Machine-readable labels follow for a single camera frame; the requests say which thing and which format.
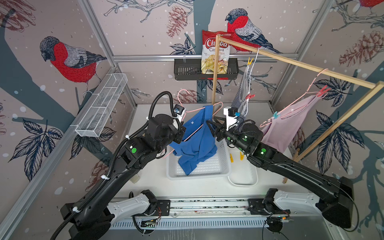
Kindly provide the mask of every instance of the wooden rod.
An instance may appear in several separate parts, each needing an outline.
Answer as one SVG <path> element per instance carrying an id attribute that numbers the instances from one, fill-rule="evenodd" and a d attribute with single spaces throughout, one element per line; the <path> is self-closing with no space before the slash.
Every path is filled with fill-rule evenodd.
<path id="1" fill-rule="evenodd" d="M 212 105 L 215 104 L 216 99 L 216 83 L 217 83 L 217 69 L 218 69 L 218 54 L 220 52 L 220 34 L 216 35 L 216 42 L 215 42 L 215 66 L 214 66 L 214 84 L 212 86 Z"/>
<path id="2" fill-rule="evenodd" d="M 359 101 L 357 101 L 346 113 L 344 113 L 339 119 L 337 119 L 318 139 L 316 139 L 302 154 L 300 154 L 295 161 L 300 161 L 310 151 L 312 151 L 319 143 L 322 142 L 331 132 L 338 128 L 347 118 L 349 118 L 354 112 L 356 112 L 362 105 L 364 105 L 371 97 L 378 93 L 384 87 L 384 82 L 379 81 L 376 86 L 369 90 Z"/>
<path id="3" fill-rule="evenodd" d="M 238 46 L 238 47 L 247 49 L 249 51 L 257 52 L 257 48 L 253 48 L 253 47 L 250 47 L 250 46 L 247 46 L 247 45 L 244 45 L 244 44 L 232 41 L 232 40 L 228 40 L 228 39 L 223 38 L 223 37 L 219 37 L 219 40 L 223 41 L 225 43 L 231 44 L 233 46 Z M 293 65 L 296 65 L 296 66 L 299 66 L 299 67 L 302 67 L 302 68 L 306 68 L 308 70 L 315 71 L 317 73 L 319 73 L 319 72 L 321 72 L 323 70 L 323 68 L 319 68 L 319 67 L 307 64 L 307 63 L 303 63 L 303 62 L 300 62 L 300 61 L 297 61 L 297 60 L 286 58 L 286 57 L 283 57 L 283 56 L 280 56 L 278 54 L 271 53 L 271 52 L 268 52 L 268 51 L 265 51 L 265 50 L 262 50 L 262 49 L 259 49 L 259 54 L 262 54 L 264 56 L 268 56 L 268 57 L 271 57 L 271 58 L 274 58 L 274 59 L 277 59 L 277 60 L 280 60 L 280 61 L 283 61 L 283 62 L 286 62 L 286 63 L 289 63 L 289 64 L 293 64 Z M 350 76 L 347 76 L 347 75 L 344 75 L 344 74 L 341 74 L 341 73 L 337 73 L 337 72 L 333 72 L 333 71 L 330 71 L 330 70 L 324 71 L 323 74 L 331 76 L 331 77 L 334 77 L 334 78 L 338 78 L 338 79 L 341 79 L 341 80 L 344 80 L 344 81 L 348 81 L 348 82 L 351 82 L 351 83 L 354 83 L 354 84 L 357 84 L 357 85 L 360 85 L 360 86 L 363 86 L 363 87 L 366 87 L 366 88 L 370 88 L 370 89 L 372 89 L 372 88 L 374 88 L 376 86 L 374 83 L 370 83 L 370 82 L 367 82 L 367 81 L 364 81 L 364 80 L 360 80 L 358 78 L 350 77 Z"/>

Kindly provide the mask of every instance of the vent grille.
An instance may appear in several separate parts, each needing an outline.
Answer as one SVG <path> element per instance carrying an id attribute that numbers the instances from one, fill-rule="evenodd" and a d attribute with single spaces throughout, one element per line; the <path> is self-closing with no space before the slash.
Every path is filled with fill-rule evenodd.
<path id="1" fill-rule="evenodd" d="M 266 217 L 235 218 L 164 218 L 156 225 L 158 230 L 194 229 L 194 228 L 255 228 L 263 227 Z M 117 222 L 110 229 L 135 229 L 132 219 Z"/>

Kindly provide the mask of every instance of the wire hanger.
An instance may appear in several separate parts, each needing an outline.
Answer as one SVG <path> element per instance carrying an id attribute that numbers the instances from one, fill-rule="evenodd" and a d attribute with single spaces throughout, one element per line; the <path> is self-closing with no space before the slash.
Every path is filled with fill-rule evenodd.
<path id="1" fill-rule="evenodd" d="M 317 91 L 317 92 L 308 92 L 309 91 L 309 89 L 311 88 L 311 86 L 313 85 L 313 83 L 315 82 L 315 80 L 316 80 L 316 78 L 322 73 L 322 72 L 324 72 L 324 71 L 326 71 L 326 70 L 328 70 L 328 68 L 325 68 L 325 69 L 323 69 L 319 74 L 317 74 L 316 75 L 316 77 L 313 79 L 313 81 L 311 82 L 311 84 L 309 85 L 309 87 L 307 88 L 307 91 L 305 91 L 305 93 L 303 94 L 303 95 L 301 95 L 299 98 L 297 98 L 296 100 L 294 100 L 291 104 L 289 104 L 288 106 L 286 106 L 283 110 L 281 110 L 281 111 L 279 111 L 279 112 L 275 112 L 274 114 L 273 114 L 273 116 L 270 118 L 270 119 L 268 119 L 268 120 L 266 120 L 265 122 L 263 122 L 263 123 L 261 123 L 260 124 L 260 127 L 264 127 L 264 126 L 266 126 L 266 125 L 268 125 L 268 124 L 271 124 L 272 122 L 268 122 L 269 120 L 271 120 L 272 118 L 277 118 L 280 114 L 279 113 L 281 113 L 282 111 L 284 111 L 285 109 L 287 109 L 288 107 L 290 107 L 292 104 L 294 104 L 295 102 L 297 102 L 300 98 L 302 98 L 305 94 L 308 94 L 308 93 L 317 93 L 316 94 L 316 96 L 317 97 L 322 97 L 322 98 L 324 98 L 328 93 L 328 91 L 329 90 L 331 90 L 331 88 L 328 88 L 328 89 L 326 89 L 328 86 L 326 85 L 326 86 L 324 86 L 320 91 Z"/>
<path id="2" fill-rule="evenodd" d="M 186 89 L 181 89 L 181 90 L 178 92 L 178 94 L 177 94 L 177 100 L 179 101 L 180 105 L 181 105 L 182 107 L 184 107 L 183 104 L 181 103 L 180 99 L 179 99 L 179 93 L 180 93 L 182 90 L 185 90 L 187 93 L 190 93 L 190 92 L 188 92 L 188 90 L 186 90 Z M 219 107 L 219 109 L 218 109 L 213 115 L 215 115 L 216 113 L 218 113 L 218 111 L 224 106 L 223 102 L 215 103 L 214 106 L 217 105 L 217 104 L 219 104 L 219 103 L 221 103 L 221 106 Z M 194 112 L 194 111 L 197 111 L 197 110 L 201 110 L 201 109 L 203 109 L 203 108 L 205 108 L 205 107 L 198 108 L 198 109 L 196 109 L 196 110 L 192 110 L 192 111 L 187 111 L 187 110 L 186 110 L 185 112 L 186 112 L 186 113 L 191 113 L 191 112 Z M 187 137 L 183 142 L 187 141 L 190 137 L 192 137 L 192 135 L 195 134 L 195 132 L 197 132 L 198 130 L 200 130 L 200 128 L 201 128 L 203 125 L 204 125 L 204 123 L 203 123 L 198 129 L 196 129 L 196 131 L 194 131 L 191 135 L 189 135 L 189 137 Z M 169 152 L 166 156 L 164 156 L 163 158 L 168 157 L 168 155 L 170 155 L 173 151 L 175 151 L 175 150 L 173 149 L 172 151 L 170 151 L 170 152 Z"/>

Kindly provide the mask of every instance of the white plastic basket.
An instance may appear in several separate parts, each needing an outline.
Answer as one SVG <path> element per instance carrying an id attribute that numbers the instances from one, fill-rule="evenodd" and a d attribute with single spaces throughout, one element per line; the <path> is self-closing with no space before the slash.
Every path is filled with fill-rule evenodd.
<path id="1" fill-rule="evenodd" d="M 216 141 L 215 144 L 217 146 L 216 154 L 204 162 L 198 163 L 195 170 L 193 170 L 189 175 L 184 173 L 184 170 L 178 163 L 180 156 L 175 156 L 171 153 L 167 157 L 167 177 L 170 180 L 181 180 L 226 177 L 231 174 L 231 160 L 225 140 L 220 142 Z"/>
<path id="2" fill-rule="evenodd" d="M 127 82 L 127 76 L 124 73 L 111 74 L 93 101 L 92 106 L 76 127 L 77 134 L 81 137 L 100 136 Z"/>

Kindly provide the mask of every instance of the red bird illustration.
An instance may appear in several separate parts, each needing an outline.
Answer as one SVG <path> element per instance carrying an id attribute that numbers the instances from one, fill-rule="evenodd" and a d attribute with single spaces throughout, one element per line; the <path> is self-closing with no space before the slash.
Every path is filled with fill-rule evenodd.
<path id="1" fill-rule="evenodd" d="M 228 13 L 225 20 L 228 21 L 227 32 L 235 33 L 233 36 L 234 41 L 254 48 L 264 47 L 275 53 L 281 53 L 273 48 L 273 45 L 265 39 L 262 31 L 251 22 L 245 9 L 233 9 Z M 247 51 L 237 46 L 233 47 L 237 51 Z"/>
<path id="2" fill-rule="evenodd" d="M 96 75 L 96 68 L 102 60 L 106 60 L 98 54 L 90 53 L 84 48 L 69 46 L 60 42 L 57 38 L 48 36 L 40 43 L 40 51 L 44 61 L 50 60 L 52 65 L 68 80 L 75 83 L 86 83 L 88 91 L 88 81 Z"/>
<path id="3" fill-rule="evenodd" d="M 376 6 L 377 4 L 384 2 L 384 0 L 346 0 L 346 1 L 342 2 L 342 3 L 340 3 L 340 5 L 346 4 L 346 3 L 351 2 L 351 1 L 356 1 L 356 2 L 358 1 L 360 3 L 359 9 L 357 9 L 357 11 L 353 15 L 357 15 L 357 12 L 360 10 L 361 7 L 369 8 L 370 11 L 371 11 L 370 15 L 376 14 L 376 13 L 372 12 L 372 8 L 374 6 Z"/>

